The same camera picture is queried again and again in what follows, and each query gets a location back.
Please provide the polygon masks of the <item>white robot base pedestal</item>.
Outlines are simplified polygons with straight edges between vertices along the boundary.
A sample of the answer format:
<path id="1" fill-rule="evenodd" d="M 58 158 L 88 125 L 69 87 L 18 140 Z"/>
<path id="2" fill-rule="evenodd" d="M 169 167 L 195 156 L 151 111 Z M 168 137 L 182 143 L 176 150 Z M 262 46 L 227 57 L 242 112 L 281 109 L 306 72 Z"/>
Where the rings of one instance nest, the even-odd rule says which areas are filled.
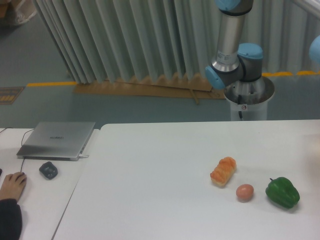
<path id="1" fill-rule="evenodd" d="M 236 81 L 227 86 L 223 93 L 229 102 L 231 121 L 265 121 L 275 86 L 270 79 L 262 76 L 252 82 Z"/>

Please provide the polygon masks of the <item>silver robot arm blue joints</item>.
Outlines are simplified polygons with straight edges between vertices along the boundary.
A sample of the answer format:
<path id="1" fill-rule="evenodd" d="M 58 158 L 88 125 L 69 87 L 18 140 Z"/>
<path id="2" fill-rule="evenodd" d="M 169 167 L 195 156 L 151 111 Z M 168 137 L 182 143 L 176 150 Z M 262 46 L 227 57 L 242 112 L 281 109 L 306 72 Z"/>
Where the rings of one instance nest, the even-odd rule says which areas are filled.
<path id="1" fill-rule="evenodd" d="M 240 43 L 244 21 L 253 7 L 252 0 L 216 0 L 222 13 L 216 53 L 205 68 L 213 88 L 222 90 L 237 82 L 254 82 L 262 76 L 262 48 L 253 43 Z"/>

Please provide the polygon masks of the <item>dark sleeve forearm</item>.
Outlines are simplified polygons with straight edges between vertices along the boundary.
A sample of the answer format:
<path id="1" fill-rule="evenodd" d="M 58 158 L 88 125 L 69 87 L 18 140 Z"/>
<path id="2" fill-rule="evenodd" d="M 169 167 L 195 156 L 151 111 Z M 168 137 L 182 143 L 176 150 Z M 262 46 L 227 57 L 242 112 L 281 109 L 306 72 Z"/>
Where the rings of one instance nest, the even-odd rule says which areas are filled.
<path id="1" fill-rule="evenodd" d="M 13 198 L 0 201 L 0 239 L 19 240 L 23 228 L 22 211 Z"/>

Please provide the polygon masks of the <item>person's hand on mouse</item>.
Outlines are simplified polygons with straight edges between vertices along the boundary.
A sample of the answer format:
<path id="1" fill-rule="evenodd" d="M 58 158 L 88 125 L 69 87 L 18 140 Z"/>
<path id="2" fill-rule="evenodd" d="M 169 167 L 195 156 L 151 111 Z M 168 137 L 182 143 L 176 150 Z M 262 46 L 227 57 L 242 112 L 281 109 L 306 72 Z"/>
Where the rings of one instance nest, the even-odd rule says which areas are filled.
<path id="1" fill-rule="evenodd" d="M 18 202 L 26 184 L 27 175 L 24 172 L 6 175 L 0 188 L 0 200 L 12 199 Z"/>

